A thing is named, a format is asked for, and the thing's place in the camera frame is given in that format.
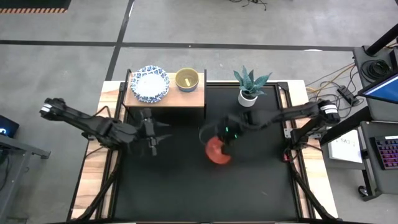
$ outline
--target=succulent plant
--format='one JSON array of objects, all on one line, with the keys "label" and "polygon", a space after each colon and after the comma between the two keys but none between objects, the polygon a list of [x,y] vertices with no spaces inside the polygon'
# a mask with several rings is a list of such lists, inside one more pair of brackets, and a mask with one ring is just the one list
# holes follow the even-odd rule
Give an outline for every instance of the succulent plant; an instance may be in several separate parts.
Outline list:
[{"label": "succulent plant", "polygon": [[251,70],[248,73],[246,68],[243,66],[242,74],[243,78],[240,76],[239,72],[234,71],[235,78],[239,81],[239,88],[246,96],[249,96],[250,98],[255,98],[261,94],[265,94],[260,89],[264,84],[267,83],[269,76],[272,74],[272,72],[268,75],[258,77],[256,81],[254,81],[254,70]]}]

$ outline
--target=wooden shelf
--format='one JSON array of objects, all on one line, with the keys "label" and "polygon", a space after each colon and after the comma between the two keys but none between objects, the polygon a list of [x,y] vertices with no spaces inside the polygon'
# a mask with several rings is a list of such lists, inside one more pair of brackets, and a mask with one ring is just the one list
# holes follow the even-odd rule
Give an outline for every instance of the wooden shelf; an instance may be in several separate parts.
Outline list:
[{"label": "wooden shelf", "polygon": [[180,91],[177,84],[175,84],[175,73],[168,73],[170,78],[169,92],[157,103],[143,103],[136,99],[131,90],[133,75],[134,73],[130,73],[128,79],[126,97],[124,98],[124,104],[126,106],[191,108],[201,108],[205,106],[205,75],[203,73],[199,73],[198,86],[190,93]]}]

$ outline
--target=yellow bowl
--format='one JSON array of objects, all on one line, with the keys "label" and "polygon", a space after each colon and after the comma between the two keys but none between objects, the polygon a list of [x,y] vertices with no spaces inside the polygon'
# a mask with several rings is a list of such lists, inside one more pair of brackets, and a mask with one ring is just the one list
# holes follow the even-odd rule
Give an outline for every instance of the yellow bowl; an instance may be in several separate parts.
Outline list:
[{"label": "yellow bowl", "polygon": [[195,90],[199,83],[199,74],[192,68],[181,68],[175,74],[175,83],[178,89],[186,93]]}]

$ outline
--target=potted plant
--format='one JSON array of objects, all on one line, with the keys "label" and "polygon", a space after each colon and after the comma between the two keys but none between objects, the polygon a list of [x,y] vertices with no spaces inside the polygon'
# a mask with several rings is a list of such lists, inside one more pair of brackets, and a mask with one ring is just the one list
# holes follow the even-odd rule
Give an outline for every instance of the potted plant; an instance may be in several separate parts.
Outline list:
[{"label": "potted plant", "polygon": [[239,72],[234,71],[235,78],[239,81],[239,88],[241,91],[239,92],[238,102],[245,107],[253,106],[256,102],[257,98],[261,94],[265,94],[261,91],[261,87],[267,83],[269,76],[263,75],[254,81],[254,70],[251,70],[249,73],[246,68],[243,66],[243,78],[240,76]]}]

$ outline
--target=red object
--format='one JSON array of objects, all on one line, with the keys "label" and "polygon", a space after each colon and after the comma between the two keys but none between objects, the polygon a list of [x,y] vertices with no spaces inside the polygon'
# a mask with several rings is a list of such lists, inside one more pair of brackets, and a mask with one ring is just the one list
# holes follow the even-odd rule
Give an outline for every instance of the red object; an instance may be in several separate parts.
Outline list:
[{"label": "red object", "polygon": [[231,160],[231,156],[224,155],[221,147],[224,143],[217,137],[212,137],[206,144],[206,154],[211,161],[217,164],[227,164]]}]

